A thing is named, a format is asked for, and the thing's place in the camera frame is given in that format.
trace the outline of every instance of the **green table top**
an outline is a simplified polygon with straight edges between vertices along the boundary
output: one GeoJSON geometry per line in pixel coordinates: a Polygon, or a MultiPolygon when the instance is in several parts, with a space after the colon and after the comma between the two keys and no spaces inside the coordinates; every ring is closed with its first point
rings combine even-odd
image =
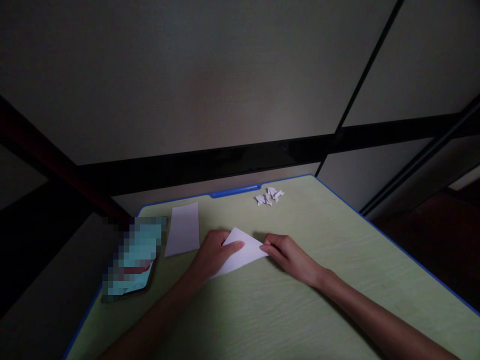
{"type": "MultiPolygon", "coordinates": [[[[480,317],[315,177],[264,184],[227,197],[203,195],[144,207],[139,216],[170,217],[198,202],[200,239],[234,227],[263,242],[288,234],[319,264],[461,359],[480,358],[480,317]],[[285,195],[272,207],[254,196],[285,195]]],[[[142,295],[94,302],[67,359],[98,356],[131,327],[188,268],[196,252],[158,255],[142,295]]],[[[325,298],[261,258],[212,279],[159,344],[169,359],[372,359],[368,342],[325,298]]]]}

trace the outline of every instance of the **white paper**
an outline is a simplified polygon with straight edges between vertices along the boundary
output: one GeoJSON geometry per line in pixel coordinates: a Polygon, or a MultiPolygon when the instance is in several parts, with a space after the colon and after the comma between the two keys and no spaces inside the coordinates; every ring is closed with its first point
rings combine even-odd
{"type": "Polygon", "coordinates": [[[275,199],[275,202],[278,203],[279,202],[279,196],[280,195],[284,195],[285,193],[280,190],[279,192],[275,193],[275,195],[273,196],[273,198],[275,199]]]}
{"type": "Polygon", "coordinates": [[[265,196],[265,203],[272,206],[272,202],[270,201],[270,199],[271,199],[270,195],[265,194],[264,196],[265,196]]]}
{"type": "Polygon", "coordinates": [[[268,188],[266,189],[266,191],[267,191],[268,195],[270,195],[272,198],[273,198],[273,196],[275,195],[275,193],[277,192],[277,190],[275,190],[274,187],[268,187],[268,188]]]}
{"type": "Polygon", "coordinates": [[[211,277],[212,279],[217,276],[228,274],[229,272],[237,270],[255,260],[268,256],[265,252],[260,250],[260,246],[263,245],[260,241],[255,240],[253,237],[236,227],[230,232],[230,235],[226,238],[223,246],[238,240],[243,241],[245,245],[227,259],[221,269],[211,277]]]}
{"type": "Polygon", "coordinates": [[[188,253],[199,248],[199,203],[173,207],[165,257],[188,253]]]}
{"type": "Polygon", "coordinates": [[[255,196],[255,199],[258,201],[257,206],[260,206],[260,205],[266,203],[263,195],[257,195],[257,196],[255,196]]]}

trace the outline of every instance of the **wall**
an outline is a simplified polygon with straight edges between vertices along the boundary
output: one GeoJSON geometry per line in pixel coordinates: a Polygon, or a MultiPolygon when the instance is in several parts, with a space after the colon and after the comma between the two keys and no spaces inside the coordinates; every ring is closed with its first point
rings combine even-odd
{"type": "Polygon", "coordinates": [[[458,180],[452,182],[448,187],[452,190],[459,191],[478,179],[480,179],[480,165],[467,172],[458,180]]]}
{"type": "Polygon", "coordinates": [[[0,94],[77,165],[333,133],[393,4],[7,1],[0,94]]]}
{"type": "Polygon", "coordinates": [[[480,135],[451,140],[367,216],[373,220],[413,209],[480,163],[480,135]]]}
{"type": "Polygon", "coordinates": [[[430,140],[331,154],[317,177],[359,212],[430,140]]]}
{"type": "Polygon", "coordinates": [[[0,211],[48,181],[1,145],[0,169],[0,211]]]}
{"type": "MultiPolygon", "coordinates": [[[[462,111],[480,93],[479,19],[477,1],[406,1],[343,126],[462,111]]],[[[442,128],[441,116],[429,126],[442,128]]],[[[359,211],[426,144],[424,139],[330,154],[318,178],[359,211]]],[[[369,218],[382,209],[386,203],[369,218]]]]}

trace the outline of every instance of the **blurred object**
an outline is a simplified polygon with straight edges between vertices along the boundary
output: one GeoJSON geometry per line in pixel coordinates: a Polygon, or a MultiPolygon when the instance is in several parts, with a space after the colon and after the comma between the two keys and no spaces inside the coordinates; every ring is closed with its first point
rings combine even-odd
{"type": "Polygon", "coordinates": [[[126,293],[147,286],[151,264],[161,251],[167,231],[166,217],[134,217],[130,231],[123,233],[118,252],[103,276],[102,300],[111,303],[126,293]]]}

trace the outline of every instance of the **floor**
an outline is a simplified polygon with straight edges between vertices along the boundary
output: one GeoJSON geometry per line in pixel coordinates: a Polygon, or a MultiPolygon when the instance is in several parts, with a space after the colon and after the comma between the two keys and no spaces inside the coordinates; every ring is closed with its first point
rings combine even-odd
{"type": "Polygon", "coordinates": [[[480,311],[480,206],[443,191],[373,223],[480,311]]]}

